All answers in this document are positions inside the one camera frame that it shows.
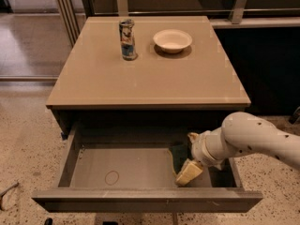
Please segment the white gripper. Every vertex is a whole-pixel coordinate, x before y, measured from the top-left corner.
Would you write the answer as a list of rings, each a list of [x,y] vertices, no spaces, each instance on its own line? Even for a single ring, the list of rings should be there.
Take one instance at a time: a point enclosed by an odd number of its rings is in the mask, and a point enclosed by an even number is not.
[[[202,174],[203,166],[218,166],[224,160],[224,140],[219,130],[206,130],[201,134],[189,132],[187,136],[191,142],[191,155],[194,160],[188,158],[176,175],[175,184],[180,187]]]

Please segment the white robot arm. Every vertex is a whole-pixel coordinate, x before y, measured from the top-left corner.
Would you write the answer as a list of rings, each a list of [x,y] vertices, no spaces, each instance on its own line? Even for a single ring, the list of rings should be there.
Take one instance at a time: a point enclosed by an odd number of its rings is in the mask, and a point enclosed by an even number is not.
[[[190,132],[192,159],[176,175],[183,187],[198,177],[204,167],[218,166],[227,158],[261,153],[300,169],[300,137],[277,129],[272,123],[247,112],[229,114],[221,127],[201,134]]]

